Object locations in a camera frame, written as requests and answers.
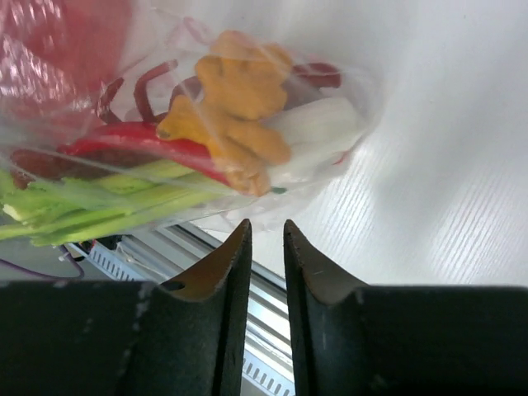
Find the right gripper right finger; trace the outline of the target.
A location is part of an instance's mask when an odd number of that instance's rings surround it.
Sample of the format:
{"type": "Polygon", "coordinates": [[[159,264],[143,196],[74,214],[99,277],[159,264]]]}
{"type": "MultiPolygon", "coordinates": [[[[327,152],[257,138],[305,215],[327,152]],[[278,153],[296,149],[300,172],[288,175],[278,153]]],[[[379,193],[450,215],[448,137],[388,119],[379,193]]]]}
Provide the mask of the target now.
{"type": "Polygon", "coordinates": [[[298,395],[526,394],[526,288],[370,285],[283,240],[298,395]]]}

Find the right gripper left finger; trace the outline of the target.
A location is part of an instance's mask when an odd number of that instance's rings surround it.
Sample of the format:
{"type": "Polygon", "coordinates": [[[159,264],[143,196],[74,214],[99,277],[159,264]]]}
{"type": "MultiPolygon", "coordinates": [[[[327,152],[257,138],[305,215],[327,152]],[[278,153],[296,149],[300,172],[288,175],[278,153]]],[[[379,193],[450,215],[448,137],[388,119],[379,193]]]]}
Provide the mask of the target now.
{"type": "MultiPolygon", "coordinates": [[[[221,247],[249,245],[243,221],[221,247]]],[[[1,285],[4,395],[119,395],[148,311],[150,281],[9,281],[1,285]]]]}

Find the green white toy celery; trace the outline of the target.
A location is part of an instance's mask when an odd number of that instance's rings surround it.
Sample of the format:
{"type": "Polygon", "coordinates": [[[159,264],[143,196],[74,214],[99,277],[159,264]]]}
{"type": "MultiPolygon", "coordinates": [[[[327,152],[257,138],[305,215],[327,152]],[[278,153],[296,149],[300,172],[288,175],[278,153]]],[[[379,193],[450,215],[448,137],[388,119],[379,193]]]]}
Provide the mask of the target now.
{"type": "MultiPolygon", "coordinates": [[[[293,150],[287,164],[267,169],[271,186],[262,201],[274,204],[295,190],[341,174],[365,130],[362,117],[343,97],[284,111],[268,124],[293,150]]],[[[62,173],[57,181],[37,177],[25,188],[14,181],[2,172],[1,211],[12,222],[1,227],[1,238],[29,238],[38,247],[87,241],[170,220],[199,219],[258,198],[171,160],[95,179],[62,173]]]]}

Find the clear zip top bag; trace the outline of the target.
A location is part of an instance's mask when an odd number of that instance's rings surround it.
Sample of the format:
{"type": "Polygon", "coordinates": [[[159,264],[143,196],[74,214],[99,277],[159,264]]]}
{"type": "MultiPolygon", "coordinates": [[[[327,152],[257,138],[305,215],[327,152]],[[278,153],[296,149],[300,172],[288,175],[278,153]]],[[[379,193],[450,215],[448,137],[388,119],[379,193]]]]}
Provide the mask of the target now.
{"type": "Polygon", "coordinates": [[[340,177],[378,1],[4,1],[1,237],[84,242],[340,177]]]}

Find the yellow toy food piece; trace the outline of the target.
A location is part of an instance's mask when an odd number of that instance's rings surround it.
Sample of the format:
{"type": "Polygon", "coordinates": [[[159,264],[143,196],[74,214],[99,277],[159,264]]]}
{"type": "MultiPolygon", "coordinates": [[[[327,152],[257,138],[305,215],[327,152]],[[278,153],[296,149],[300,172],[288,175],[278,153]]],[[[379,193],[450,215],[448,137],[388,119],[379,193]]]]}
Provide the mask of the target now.
{"type": "Polygon", "coordinates": [[[282,85],[291,69],[291,57],[277,43],[260,44],[241,31],[222,32],[195,65],[202,100],[176,96],[157,126],[158,136],[200,138],[234,190],[265,195],[271,189],[268,166],[289,162],[291,150],[262,120],[284,109],[282,85]]]}

